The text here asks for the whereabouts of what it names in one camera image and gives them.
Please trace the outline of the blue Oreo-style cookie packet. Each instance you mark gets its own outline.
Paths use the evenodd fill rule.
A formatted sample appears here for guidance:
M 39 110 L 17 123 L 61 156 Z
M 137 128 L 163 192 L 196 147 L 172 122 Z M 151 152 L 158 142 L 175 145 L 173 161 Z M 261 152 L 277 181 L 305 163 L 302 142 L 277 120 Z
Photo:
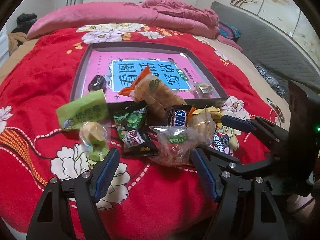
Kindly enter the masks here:
M 228 135 L 216 130 L 210 147 L 221 153 L 233 155 L 239 149 L 239 142 L 233 133 Z

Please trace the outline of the yellow wafer packet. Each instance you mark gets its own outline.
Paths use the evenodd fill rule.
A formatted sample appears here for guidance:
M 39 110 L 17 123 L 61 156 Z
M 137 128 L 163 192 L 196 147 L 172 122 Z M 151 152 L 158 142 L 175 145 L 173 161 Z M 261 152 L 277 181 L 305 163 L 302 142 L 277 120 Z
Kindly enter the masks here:
M 199 115 L 202 112 L 208 112 L 211 115 L 213 121 L 215 122 L 216 129 L 221 129 L 223 127 L 223 124 L 221 122 L 221 118 L 223 114 L 221 113 L 221 110 L 219 108 L 211 106 L 211 107 L 196 109 L 195 111 L 193 111 L 193 116 Z

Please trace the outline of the small clear cake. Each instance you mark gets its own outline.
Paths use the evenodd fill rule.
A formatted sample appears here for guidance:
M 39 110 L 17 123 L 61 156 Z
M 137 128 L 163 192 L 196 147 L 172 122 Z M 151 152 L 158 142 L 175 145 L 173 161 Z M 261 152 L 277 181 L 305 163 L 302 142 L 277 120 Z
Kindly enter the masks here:
M 195 84 L 194 94 L 197 98 L 210 98 L 213 92 L 213 87 L 209 84 L 199 82 Z

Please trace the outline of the Snickers bar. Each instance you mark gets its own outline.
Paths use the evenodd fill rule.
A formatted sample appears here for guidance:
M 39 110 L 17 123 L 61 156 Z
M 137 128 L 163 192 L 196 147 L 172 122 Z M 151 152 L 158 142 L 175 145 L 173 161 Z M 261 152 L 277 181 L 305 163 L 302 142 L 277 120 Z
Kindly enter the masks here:
M 174 105 L 166 108 L 166 120 L 168 126 L 187 126 L 187 118 L 192 109 L 191 105 Z

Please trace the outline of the clear green-label pastry packet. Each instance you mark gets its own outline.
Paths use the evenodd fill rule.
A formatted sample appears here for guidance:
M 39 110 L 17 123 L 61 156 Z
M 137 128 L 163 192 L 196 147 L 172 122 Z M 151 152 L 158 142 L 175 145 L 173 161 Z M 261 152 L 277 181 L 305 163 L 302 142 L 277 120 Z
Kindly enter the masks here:
M 191 127 L 150 126 L 157 135 L 157 156 L 153 161 L 164 166 L 189 165 L 190 153 L 202 142 L 199 132 Z

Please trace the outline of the green pea snack packet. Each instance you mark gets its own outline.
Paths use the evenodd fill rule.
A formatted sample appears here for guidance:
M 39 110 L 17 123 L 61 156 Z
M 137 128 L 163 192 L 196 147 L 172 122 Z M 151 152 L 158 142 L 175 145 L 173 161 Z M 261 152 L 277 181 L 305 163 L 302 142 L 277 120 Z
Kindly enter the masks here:
M 148 105 L 135 102 L 114 113 L 114 123 L 128 157 L 152 157 L 158 154 L 156 145 L 146 133 Z

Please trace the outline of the green milk candy packet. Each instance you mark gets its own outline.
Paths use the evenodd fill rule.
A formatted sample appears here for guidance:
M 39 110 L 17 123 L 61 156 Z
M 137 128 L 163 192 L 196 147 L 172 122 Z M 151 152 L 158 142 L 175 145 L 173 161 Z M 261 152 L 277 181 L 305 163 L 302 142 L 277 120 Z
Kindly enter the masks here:
M 89 92 L 83 97 L 56 109 L 60 128 L 68 131 L 79 129 L 84 122 L 97 122 L 108 117 L 108 107 L 102 89 Z

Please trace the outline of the orange-end biscuit packet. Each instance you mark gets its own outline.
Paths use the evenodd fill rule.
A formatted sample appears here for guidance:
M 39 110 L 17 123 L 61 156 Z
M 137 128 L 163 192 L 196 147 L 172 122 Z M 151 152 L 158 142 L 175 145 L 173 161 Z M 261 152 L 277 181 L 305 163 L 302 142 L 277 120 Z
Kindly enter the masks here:
M 118 94 L 129 96 L 134 102 L 145 101 L 148 105 L 148 111 L 161 121 L 166 117 L 166 108 L 187 104 L 159 77 L 152 74 L 149 66 L 138 75 L 130 87 L 123 88 Z

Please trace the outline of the dark chocolate candy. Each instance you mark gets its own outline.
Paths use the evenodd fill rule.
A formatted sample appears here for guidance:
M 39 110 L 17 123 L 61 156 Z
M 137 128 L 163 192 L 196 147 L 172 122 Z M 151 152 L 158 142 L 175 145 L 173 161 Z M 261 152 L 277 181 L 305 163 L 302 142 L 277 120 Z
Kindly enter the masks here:
M 103 90 L 103 92 L 105 92 L 106 85 L 107 85 L 107 81 L 105 77 L 102 75 L 96 75 L 95 77 L 93 77 L 93 79 L 91 80 L 87 88 L 89 92 L 95 92 L 101 89 Z

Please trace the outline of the beaded hair clip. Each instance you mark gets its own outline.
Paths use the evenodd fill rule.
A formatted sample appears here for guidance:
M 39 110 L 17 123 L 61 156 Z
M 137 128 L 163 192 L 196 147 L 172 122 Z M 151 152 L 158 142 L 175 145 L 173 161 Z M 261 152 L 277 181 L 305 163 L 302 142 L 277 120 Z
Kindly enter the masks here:
M 277 114 L 278 118 L 280 119 L 280 121 L 281 121 L 282 123 L 285 123 L 285 117 L 284 117 L 284 115 L 283 115 L 280 107 L 277 106 L 277 105 L 275 105 L 275 104 L 272 102 L 271 99 L 267 98 L 266 100 L 267 100 L 267 102 L 271 105 L 271 107 L 273 108 L 273 110 L 276 112 L 276 114 Z

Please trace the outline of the patterned grey cloth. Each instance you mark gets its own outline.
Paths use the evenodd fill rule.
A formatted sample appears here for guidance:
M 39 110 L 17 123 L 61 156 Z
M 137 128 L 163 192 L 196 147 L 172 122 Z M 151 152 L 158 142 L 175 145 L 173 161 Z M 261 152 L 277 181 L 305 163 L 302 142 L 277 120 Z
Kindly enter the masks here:
M 288 94 L 288 82 L 282 77 L 270 72 L 261 64 L 255 64 L 255 69 L 280 97 L 285 98 Z

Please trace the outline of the red floral blanket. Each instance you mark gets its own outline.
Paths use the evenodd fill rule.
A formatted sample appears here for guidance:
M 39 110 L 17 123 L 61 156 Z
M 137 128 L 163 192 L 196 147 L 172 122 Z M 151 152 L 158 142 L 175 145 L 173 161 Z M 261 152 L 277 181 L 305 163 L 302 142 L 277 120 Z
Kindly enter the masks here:
M 78 133 L 62 131 L 55 113 L 68 102 L 80 60 L 92 43 L 134 41 L 187 48 L 228 93 L 223 113 L 275 119 L 245 74 L 194 37 L 129 23 L 61 29 L 38 38 L 1 84 L 1 218 L 11 230 L 27 232 L 50 178 L 73 179 L 93 166 Z M 113 239 L 165 239 L 213 215 L 216 206 L 192 167 L 122 159 L 98 209 Z

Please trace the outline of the colourful folded cloth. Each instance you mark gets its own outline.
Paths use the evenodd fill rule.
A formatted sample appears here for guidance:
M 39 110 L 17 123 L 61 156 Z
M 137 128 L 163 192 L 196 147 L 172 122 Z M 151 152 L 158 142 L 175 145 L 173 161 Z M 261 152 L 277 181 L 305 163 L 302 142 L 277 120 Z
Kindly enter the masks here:
M 219 32 L 220 35 L 230 40 L 233 40 L 234 42 L 237 42 L 238 39 L 241 37 L 238 29 L 227 23 L 219 23 Z

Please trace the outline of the pink quilt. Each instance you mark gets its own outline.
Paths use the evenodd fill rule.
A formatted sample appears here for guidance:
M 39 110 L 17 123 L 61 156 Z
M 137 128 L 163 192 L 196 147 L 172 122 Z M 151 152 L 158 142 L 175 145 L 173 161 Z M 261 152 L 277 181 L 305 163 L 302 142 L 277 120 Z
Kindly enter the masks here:
M 29 39 L 59 29 L 89 24 L 141 23 L 209 39 L 217 39 L 239 51 L 243 49 L 220 35 L 219 17 L 210 8 L 198 9 L 178 0 L 144 0 L 129 2 L 91 2 L 69 5 L 38 19 L 27 33 Z

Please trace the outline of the black clothes pile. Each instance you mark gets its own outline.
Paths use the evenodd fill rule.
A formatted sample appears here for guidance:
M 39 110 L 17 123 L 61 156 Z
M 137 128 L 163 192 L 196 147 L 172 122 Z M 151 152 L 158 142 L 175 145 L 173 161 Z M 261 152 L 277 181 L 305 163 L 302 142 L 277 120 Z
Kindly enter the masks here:
M 22 13 L 18 18 L 16 18 L 17 27 L 12 31 L 12 33 L 25 33 L 27 34 L 32 25 L 37 21 L 36 14 L 25 14 Z

